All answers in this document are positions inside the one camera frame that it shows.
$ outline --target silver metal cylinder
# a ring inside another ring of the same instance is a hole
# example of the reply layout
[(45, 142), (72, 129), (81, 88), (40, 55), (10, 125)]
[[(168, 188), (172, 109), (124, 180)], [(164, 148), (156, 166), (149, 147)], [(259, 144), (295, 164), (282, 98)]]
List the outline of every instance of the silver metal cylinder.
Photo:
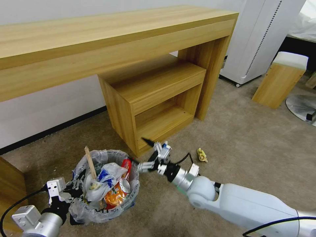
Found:
[[(299, 217), (316, 217), (314, 211), (297, 211)], [(300, 230), (298, 237), (316, 237), (316, 220), (300, 220)]]
[(183, 192), (186, 192), (192, 184), (193, 179), (198, 175), (199, 167), (192, 164), (189, 172), (180, 168), (172, 183), (175, 184)]
[(58, 237), (63, 224), (62, 219), (54, 213), (43, 213), (34, 229), (23, 232), (22, 237)]

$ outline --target white air purifier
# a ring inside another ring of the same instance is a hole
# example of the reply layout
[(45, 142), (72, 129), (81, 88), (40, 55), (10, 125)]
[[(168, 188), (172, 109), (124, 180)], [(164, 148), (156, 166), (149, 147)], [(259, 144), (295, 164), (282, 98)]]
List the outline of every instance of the white air purifier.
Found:
[(245, 1), (220, 75), (239, 87), (265, 74), (304, 2)]

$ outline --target beige carpet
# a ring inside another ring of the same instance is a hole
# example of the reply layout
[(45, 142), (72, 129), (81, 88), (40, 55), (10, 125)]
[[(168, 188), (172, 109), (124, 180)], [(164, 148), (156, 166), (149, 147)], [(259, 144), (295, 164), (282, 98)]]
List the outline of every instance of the beige carpet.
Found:
[[(291, 94), (315, 95), (301, 81)], [(316, 127), (292, 115), (283, 103), (272, 110), (251, 101), (261, 79), (240, 88), (219, 80), (205, 121), (195, 119), (169, 138), (172, 160), (187, 152), (200, 165), (200, 173), (221, 183), (235, 183), (268, 192), (296, 209), (316, 208)], [(25, 173), (27, 192), (59, 176), (71, 179), (71, 170), (84, 155), (84, 147), (129, 148), (112, 129), (107, 112), (9, 152), (3, 157)], [(201, 147), (209, 163), (199, 163)], [(149, 158), (151, 152), (141, 159)], [(187, 160), (182, 165), (190, 167)], [(243, 229), (216, 214), (194, 209), (187, 198), (158, 174), (142, 174), (136, 205), (105, 224), (62, 226), (60, 236), (241, 236)], [(39, 210), (46, 194), (30, 199)]]

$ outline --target wooden cabinet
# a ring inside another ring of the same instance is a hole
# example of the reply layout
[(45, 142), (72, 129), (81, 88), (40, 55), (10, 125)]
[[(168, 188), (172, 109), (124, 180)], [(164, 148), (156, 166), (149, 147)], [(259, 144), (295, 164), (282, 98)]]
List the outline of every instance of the wooden cabinet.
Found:
[(141, 137), (161, 141), (193, 120), (205, 72), (167, 54), (99, 75), (112, 126), (137, 156), (149, 148)]
[[(0, 157), (0, 185), (1, 185), (1, 201), (0, 201), (0, 213), (1, 215), (15, 202), (26, 196), (24, 175), (21, 171), (7, 162), (5, 159)], [(27, 205), (27, 200), (21, 204), (14, 207), (6, 215), (3, 223), (4, 230), (21, 232), (21, 229), (15, 224), (11, 219), (11, 215), (16, 212), (16, 210)]]

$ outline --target white wall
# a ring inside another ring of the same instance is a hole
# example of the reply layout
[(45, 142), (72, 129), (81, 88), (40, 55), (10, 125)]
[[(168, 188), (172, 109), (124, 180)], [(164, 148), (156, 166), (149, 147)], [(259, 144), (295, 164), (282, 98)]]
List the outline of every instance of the white wall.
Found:
[[(246, 0), (9, 0), (0, 1), (0, 25), (170, 5), (241, 11)], [(0, 148), (104, 106), (97, 76), (0, 103)]]

